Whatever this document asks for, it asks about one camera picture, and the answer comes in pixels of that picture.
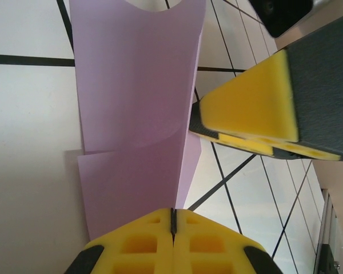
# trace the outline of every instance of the white tile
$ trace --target white tile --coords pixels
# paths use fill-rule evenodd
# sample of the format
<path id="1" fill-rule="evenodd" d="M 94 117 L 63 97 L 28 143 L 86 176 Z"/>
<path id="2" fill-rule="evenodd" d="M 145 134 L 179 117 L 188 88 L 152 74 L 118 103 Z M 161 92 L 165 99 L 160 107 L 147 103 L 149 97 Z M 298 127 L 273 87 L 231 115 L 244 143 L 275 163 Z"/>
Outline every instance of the white tile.
<path id="1" fill-rule="evenodd" d="M 215 88 L 235 77 L 233 72 L 199 71 L 196 77 L 196 89 L 200 99 Z"/>
<path id="2" fill-rule="evenodd" d="M 265 43 L 267 45 L 269 55 L 273 55 L 277 51 L 276 40 L 274 40 L 274 38 L 269 35 L 264 25 L 260 24 L 260 28 L 262 30 Z"/>
<path id="3" fill-rule="evenodd" d="M 256 62 L 260 63 L 269 57 L 260 24 L 245 14 L 241 14 L 241 16 L 246 28 L 246 32 L 248 33 L 248 38 L 250 45 L 252 46 Z"/>
<path id="4" fill-rule="evenodd" d="M 63 0 L 63 3 L 65 4 L 67 14 L 69 15 L 69 18 L 71 19 L 70 15 L 70 0 Z"/>
<path id="5" fill-rule="evenodd" d="M 246 13 L 248 13 L 249 15 L 251 15 L 252 17 L 254 17 L 255 19 L 258 18 L 256 11 L 253 9 L 252 4 L 250 4 L 250 2 L 248 0 L 237 0 L 238 2 L 238 7 L 245 11 Z"/>
<path id="6" fill-rule="evenodd" d="M 313 273 L 315 251 L 298 202 L 296 202 L 287 224 L 286 235 L 291 246 L 298 273 Z"/>
<path id="7" fill-rule="evenodd" d="M 222 186 L 195 211 L 216 223 L 239 232 L 225 187 Z"/>
<path id="8" fill-rule="evenodd" d="M 305 177 L 305 170 L 302 165 L 302 161 L 301 159 L 288 160 L 287 163 L 290 168 L 293 183 L 297 192 L 300 189 L 301 183 Z"/>
<path id="9" fill-rule="evenodd" d="M 298 198 L 300 200 L 302 211 L 304 212 L 305 220 L 308 225 L 309 233 L 316 250 L 319 240 L 321 220 L 319 218 L 307 178 L 304 181 L 304 185 L 302 186 Z"/>
<path id="10" fill-rule="evenodd" d="M 222 179 L 211 143 L 205 139 L 201 139 L 201 148 L 201 156 L 196 171 L 194 172 L 184 208 L 190 207 Z"/>
<path id="11" fill-rule="evenodd" d="M 220 0 L 213 1 L 235 69 L 249 69 L 256 63 L 240 12 Z"/>
<path id="12" fill-rule="evenodd" d="M 296 198 L 296 191 L 292 183 L 287 162 L 280 159 L 263 157 L 263 162 L 272 187 L 282 222 L 287 221 L 288 214 Z"/>
<path id="13" fill-rule="evenodd" d="M 63 273 L 83 248 L 81 154 L 75 69 L 0 65 L 0 273 Z"/>
<path id="14" fill-rule="evenodd" d="M 260 157 L 255 157 L 228 181 L 242 233 L 272 255 L 282 231 Z"/>
<path id="15" fill-rule="evenodd" d="M 148 0 L 148 1 L 154 1 L 154 2 L 165 2 L 165 0 Z M 170 8 L 176 6 L 177 4 L 179 4 L 182 0 L 168 0 L 169 6 Z"/>
<path id="16" fill-rule="evenodd" d="M 316 204 L 316 207 L 318 209 L 318 213 L 319 213 L 319 216 L 321 219 L 322 213 L 324 211 L 325 201 L 324 201 L 324 197 L 323 197 L 322 192 L 321 192 L 321 187 L 319 185 L 318 177 L 316 176 L 316 173 L 315 173 L 314 165 L 312 165 L 312 164 L 310 165 L 310 168 L 309 168 L 309 171 L 307 174 L 307 178 L 309 180 L 309 184 L 310 184 L 310 187 L 312 190 L 312 194 L 314 196 L 314 201 L 315 201 L 315 204 Z"/>
<path id="17" fill-rule="evenodd" d="M 231 173 L 252 154 L 235 148 L 215 144 L 216 153 L 225 176 Z"/>
<path id="18" fill-rule="evenodd" d="M 197 101 L 197 97 L 196 97 L 195 94 L 193 94 L 193 101 L 192 101 L 192 103 L 195 103 L 196 101 Z"/>
<path id="19" fill-rule="evenodd" d="M 278 246 L 274 262 L 284 274 L 297 274 L 285 236 L 282 237 Z"/>
<path id="20" fill-rule="evenodd" d="M 56 1 L 0 1 L 0 54 L 74 58 Z"/>
<path id="21" fill-rule="evenodd" d="M 228 52 L 226 51 L 211 1 L 206 3 L 206 15 L 198 65 L 201 67 L 231 68 Z"/>
<path id="22" fill-rule="evenodd" d="M 309 167 L 309 164 L 311 163 L 311 159 L 301 159 L 302 164 L 304 165 L 304 169 L 307 170 Z"/>

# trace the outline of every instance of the yellow foam block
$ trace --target yellow foam block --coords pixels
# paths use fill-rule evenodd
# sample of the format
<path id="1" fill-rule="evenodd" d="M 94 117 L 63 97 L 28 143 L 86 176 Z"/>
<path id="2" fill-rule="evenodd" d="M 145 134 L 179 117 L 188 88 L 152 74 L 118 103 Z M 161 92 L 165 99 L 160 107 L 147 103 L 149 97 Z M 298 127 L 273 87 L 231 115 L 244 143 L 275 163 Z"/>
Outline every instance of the yellow foam block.
<path id="1" fill-rule="evenodd" d="M 263 144 L 261 142 L 255 142 L 252 140 L 242 139 L 235 136 L 230 136 L 226 134 L 218 134 L 218 139 L 195 133 L 198 136 L 218 144 L 225 144 L 227 146 L 239 148 L 241 150 L 249 151 L 251 153 L 258 153 L 267 156 L 273 156 L 273 148 L 268 144 Z"/>
<path id="2" fill-rule="evenodd" d="M 170 209 L 160 209 L 91 241 L 104 246 L 91 274 L 173 274 Z"/>
<path id="3" fill-rule="evenodd" d="M 174 273 L 256 274 L 244 247 L 261 245 L 188 210 L 178 210 Z"/>
<path id="4" fill-rule="evenodd" d="M 281 50 L 201 99 L 210 130 L 243 137 L 298 141 L 286 52 Z"/>
<path id="5" fill-rule="evenodd" d="M 177 224 L 174 242 L 172 220 Z M 150 213 L 84 250 L 99 246 L 99 257 L 80 259 L 91 274 L 256 274 L 244 248 L 264 251 L 255 241 L 186 209 L 178 209 L 176 217 L 170 209 Z"/>

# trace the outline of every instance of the square hole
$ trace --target square hole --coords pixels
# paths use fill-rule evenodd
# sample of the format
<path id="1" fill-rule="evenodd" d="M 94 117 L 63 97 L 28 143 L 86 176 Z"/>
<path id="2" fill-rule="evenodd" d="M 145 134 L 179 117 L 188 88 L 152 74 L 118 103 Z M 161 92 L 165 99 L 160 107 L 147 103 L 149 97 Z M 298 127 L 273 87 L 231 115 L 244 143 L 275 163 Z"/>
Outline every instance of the square hole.
<path id="1" fill-rule="evenodd" d="M 154 235 L 133 235 L 127 238 L 122 253 L 156 253 L 158 240 Z"/>
<path id="2" fill-rule="evenodd" d="M 113 268 L 114 274 L 154 274 L 155 265 L 153 262 L 144 263 L 116 263 Z"/>
<path id="3" fill-rule="evenodd" d="M 190 252 L 223 253 L 225 252 L 224 242 L 214 235 L 196 235 L 190 238 Z"/>
<path id="4" fill-rule="evenodd" d="M 194 261 L 192 262 L 192 274 L 234 274 L 233 268 L 228 261 Z"/>

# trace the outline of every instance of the curved paper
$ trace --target curved paper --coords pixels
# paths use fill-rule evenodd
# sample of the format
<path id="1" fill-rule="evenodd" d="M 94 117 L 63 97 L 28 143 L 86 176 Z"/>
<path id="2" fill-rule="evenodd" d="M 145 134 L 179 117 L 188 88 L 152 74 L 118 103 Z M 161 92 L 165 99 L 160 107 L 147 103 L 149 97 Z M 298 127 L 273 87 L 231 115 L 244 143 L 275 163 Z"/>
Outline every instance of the curved paper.
<path id="1" fill-rule="evenodd" d="M 123 0 L 71 0 L 70 10 L 83 141 L 93 154 L 79 157 L 79 169 L 94 238 L 174 207 L 178 184 L 189 188 L 199 144 L 186 175 L 181 166 L 192 151 L 185 140 L 205 1 L 152 13 Z"/>

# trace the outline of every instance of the black grout line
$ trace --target black grout line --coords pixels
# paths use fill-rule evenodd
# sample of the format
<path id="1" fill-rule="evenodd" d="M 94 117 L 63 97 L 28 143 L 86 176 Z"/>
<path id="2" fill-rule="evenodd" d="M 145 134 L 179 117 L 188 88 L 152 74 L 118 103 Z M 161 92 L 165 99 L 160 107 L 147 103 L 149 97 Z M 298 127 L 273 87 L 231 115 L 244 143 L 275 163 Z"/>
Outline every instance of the black grout line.
<path id="1" fill-rule="evenodd" d="M 304 170 L 306 171 L 304 162 L 303 162 L 302 160 L 301 160 L 301 163 L 302 163 L 302 166 L 304 167 Z M 313 193 L 313 190 L 312 190 L 311 185 L 310 185 L 309 177 L 306 176 L 306 178 L 307 178 L 308 183 L 309 183 L 309 188 L 310 188 L 311 195 L 312 195 L 312 197 L 313 197 L 313 201 L 314 201 L 314 204 L 315 204 L 316 212 L 318 213 L 319 220 L 321 221 L 321 216 L 320 216 L 320 214 L 319 214 L 319 209 L 318 209 L 318 206 L 317 206 L 316 201 L 315 201 L 315 198 L 314 198 L 314 193 Z"/>
<path id="2" fill-rule="evenodd" d="M 196 210 L 203 202 L 212 196 L 217 190 L 219 190 L 227 181 L 229 181 L 236 173 L 242 170 L 251 160 L 253 160 L 255 154 L 250 155 L 244 162 L 242 162 L 237 168 L 235 168 L 230 174 L 223 178 L 219 183 L 217 183 L 213 188 L 208 190 L 201 198 L 199 198 L 194 204 L 192 204 L 188 209 L 191 211 Z"/>
<path id="3" fill-rule="evenodd" d="M 282 232 L 281 232 L 281 234 L 280 234 L 280 236 L 279 236 L 279 238 L 278 238 L 276 247 L 274 248 L 274 251 L 273 251 L 273 254 L 272 254 L 272 259 L 273 259 L 274 256 L 276 255 L 278 246 L 280 245 L 280 242 L 281 242 L 281 240 L 282 240 L 283 234 L 284 234 L 285 231 L 286 231 L 286 227 L 287 227 L 288 222 L 289 222 L 289 220 L 290 220 L 290 218 L 291 218 L 293 209 L 294 209 L 294 207 L 295 207 L 296 201 L 298 200 L 298 196 L 299 196 L 299 194 L 300 194 L 300 192 L 301 192 L 301 190 L 302 190 L 302 186 L 304 185 L 304 182 L 305 182 L 305 177 L 304 177 L 304 179 L 303 179 L 302 182 L 301 182 L 300 188 L 298 189 L 298 192 L 297 192 L 297 194 L 296 194 L 296 197 L 295 197 L 295 199 L 294 199 L 294 201 L 293 201 L 293 204 L 292 204 L 292 206 L 291 206 L 290 212 L 288 213 L 288 217 L 287 217 L 287 220 L 286 220 L 286 222 L 285 222 L 285 224 L 284 224 L 284 228 L 283 228 L 283 230 L 282 230 Z"/>
<path id="4" fill-rule="evenodd" d="M 245 70 L 238 69 L 238 68 L 223 68 L 223 67 L 197 67 L 197 71 L 244 72 Z"/>
<path id="5" fill-rule="evenodd" d="M 277 210 L 277 213 L 278 213 L 278 217 L 280 218 L 280 222 L 281 222 L 282 229 L 283 229 L 284 223 L 283 223 L 283 221 L 282 221 L 282 217 L 281 217 L 281 214 L 280 214 L 280 210 L 278 209 L 278 204 L 277 204 L 277 201 L 276 201 L 276 197 L 274 196 L 274 193 L 273 193 L 273 189 L 272 189 L 272 185 L 271 185 L 270 180 L 269 180 L 269 176 L 268 176 L 268 173 L 267 173 L 267 169 L 266 169 L 266 167 L 265 167 L 265 164 L 264 164 L 264 161 L 263 161 L 263 157 L 260 156 L 260 158 L 261 158 L 261 161 L 262 161 L 262 165 L 263 165 L 263 169 L 264 169 L 265 176 L 266 176 L 267 181 L 268 181 L 268 185 L 269 185 L 269 188 L 270 188 L 270 192 L 272 193 L 273 201 L 274 201 L 274 204 L 275 204 L 275 206 L 276 206 L 276 210 Z M 295 266 L 296 272 L 297 272 L 297 274 L 298 274 L 298 269 L 297 269 L 297 266 L 296 266 L 295 259 L 294 259 L 294 257 L 293 257 L 293 253 L 292 253 L 292 250 L 291 250 L 291 245 L 290 245 L 290 243 L 289 243 L 289 241 L 288 241 L 288 237 L 287 237 L 286 232 L 285 232 L 285 238 L 286 238 L 287 245 L 288 245 L 288 248 L 289 248 L 291 257 L 292 257 L 293 265 Z"/>
<path id="6" fill-rule="evenodd" d="M 220 164 L 220 160 L 219 160 L 218 155 L 217 155 L 215 144 L 213 142 L 211 142 L 211 146 L 212 146 L 213 154 L 215 155 L 215 158 L 216 158 L 216 162 L 217 162 L 218 170 L 220 171 L 221 178 L 224 178 L 225 175 L 224 175 L 224 172 L 223 172 L 221 164 Z"/>
<path id="7" fill-rule="evenodd" d="M 265 48 L 267 49 L 268 56 L 270 56 L 269 50 L 268 50 L 268 46 L 267 46 L 267 42 L 266 42 L 266 40 L 265 40 L 265 37 L 264 37 L 264 33 L 263 33 L 263 30 L 262 30 L 262 25 L 261 25 L 261 24 L 259 24 L 259 28 L 261 29 L 261 33 L 262 33 L 262 36 L 263 36 Z"/>
<path id="8" fill-rule="evenodd" d="M 242 19 L 242 14 L 241 14 L 241 13 L 242 13 L 242 10 L 241 10 L 239 7 L 238 7 L 238 9 L 239 9 L 239 14 L 240 14 L 241 22 L 242 22 L 242 25 L 243 25 L 244 30 L 245 30 L 245 34 L 246 34 L 246 37 L 247 37 L 248 42 L 249 42 L 250 49 L 251 49 L 252 54 L 253 54 L 254 62 L 257 64 L 256 55 L 254 54 L 253 47 L 252 47 L 252 43 L 250 42 L 248 32 L 246 31 L 245 22 L 244 22 L 244 20 Z"/>
<path id="9" fill-rule="evenodd" d="M 287 163 L 287 167 L 288 167 L 288 170 L 289 170 L 289 172 L 290 172 L 290 175 L 291 175 L 291 180 L 292 180 L 292 183 L 293 183 L 293 187 L 294 187 L 294 189 L 295 189 L 295 191 L 296 191 L 296 193 L 297 193 L 296 186 L 295 186 L 295 182 L 294 182 L 293 177 L 292 177 L 290 165 L 288 165 L 288 161 L 287 161 L 287 160 L 286 160 L 286 163 Z M 305 172 L 304 183 L 305 183 L 306 174 L 308 173 L 308 170 L 306 170 L 306 172 Z M 308 233 L 309 233 L 309 236 L 310 236 L 311 245 L 313 246 L 314 252 L 315 252 L 315 254 L 316 254 L 316 249 L 315 249 L 314 241 L 313 241 L 312 236 L 311 236 L 311 233 L 310 233 L 310 229 L 309 229 L 309 226 L 308 226 L 308 222 L 306 221 L 306 217 L 305 217 L 304 210 L 302 209 L 302 204 L 301 204 L 300 198 L 298 198 L 298 204 L 300 205 L 300 209 L 301 209 L 302 215 L 303 215 L 303 217 L 304 217 L 306 229 L 308 230 Z"/>
<path id="10" fill-rule="evenodd" d="M 199 102 L 200 101 L 200 97 L 198 96 L 198 92 L 197 92 L 196 87 L 194 87 L 194 94 L 196 96 L 197 102 Z"/>
<path id="11" fill-rule="evenodd" d="M 0 65 L 74 67 L 74 59 L 1 55 Z"/>
<path id="12" fill-rule="evenodd" d="M 228 57 L 229 57 L 230 64 L 231 64 L 231 68 L 234 69 L 234 65 L 233 65 L 233 62 L 232 62 L 232 59 L 231 59 L 231 56 L 230 56 L 230 52 L 229 52 L 229 49 L 228 49 L 228 45 L 226 44 L 226 40 L 225 40 L 224 34 L 223 34 L 223 32 L 222 32 L 222 29 L 221 29 L 221 25 L 220 25 L 220 20 L 218 20 L 218 16 L 217 16 L 217 13 L 216 13 L 216 9 L 215 9 L 215 6 L 213 5 L 213 1 L 212 1 L 212 0 L 211 0 L 211 4 L 212 4 L 213 11 L 214 11 L 214 13 L 215 13 L 215 16 L 216 16 L 218 28 L 220 29 L 220 33 L 221 33 L 221 36 L 222 36 L 222 40 L 224 41 L 224 44 L 225 44 L 226 52 L 228 53 Z"/>
<path id="13" fill-rule="evenodd" d="M 61 13 L 63 24 L 65 25 L 67 37 L 69 38 L 71 48 L 73 49 L 73 52 L 74 52 L 73 29 L 71 27 L 70 18 L 69 18 L 69 15 L 67 14 L 65 3 L 63 2 L 63 0 L 57 0 L 57 5 L 58 5 L 59 12 Z"/>
<path id="14" fill-rule="evenodd" d="M 229 4 L 230 6 L 234 7 L 235 9 L 237 9 L 238 11 L 240 11 L 241 13 L 244 13 L 246 16 L 250 17 L 251 19 L 253 19 L 254 21 L 257 21 L 258 23 L 259 20 L 257 18 L 255 18 L 254 16 L 251 16 L 249 13 L 247 13 L 246 11 L 243 11 L 242 9 L 240 9 L 238 6 L 232 4 L 231 2 L 229 2 L 228 0 L 223 0 L 225 3 Z"/>
<path id="15" fill-rule="evenodd" d="M 222 179 L 224 179 L 225 175 L 224 175 L 224 172 L 223 172 L 221 164 L 220 164 L 220 160 L 219 160 L 218 155 L 217 155 L 215 144 L 213 142 L 211 142 L 211 146 L 212 146 L 213 154 L 215 155 L 215 159 L 216 159 L 217 166 L 218 166 L 218 169 L 220 171 L 221 177 L 222 177 Z M 234 215 L 234 218 L 235 218 L 235 221 L 236 221 L 236 225 L 238 226 L 239 233 L 242 234 L 242 230 L 241 230 L 240 222 L 239 222 L 239 219 L 238 219 L 238 215 L 236 213 L 233 201 L 231 199 L 230 191 L 229 191 L 229 188 L 228 188 L 228 185 L 227 185 L 226 182 L 225 182 L 224 186 L 225 186 L 226 194 L 228 195 L 228 199 L 229 199 L 229 203 L 230 203 L 231 209 L 233 211 L 233 215 Z"/>
<path id="16" fill-rule="evenodd" d="M 296 273 L 298 274 L 298 269 L 297 269 L 297 266 L 296 266 L 296 261 L 295 261 L 295 258 L 293 257 L 293 253 L 292 253 L 292 249 L 291 249 L 291 245 L 290 245 L 290 242 L 288 240 L 288 237 L 287 237 L 287 234 L 286 234 L 286 231 L 284 232 L 285 234 L 285 239 L 287 241 L 287 246 L 288 246 L 288 249 L 290 251 L 290 254 L 291 254 L 291 258 L 292 258 L 292 261 L 293 261 L 293 265 L 295 266 L 295 269 L 296 269 Z"/>

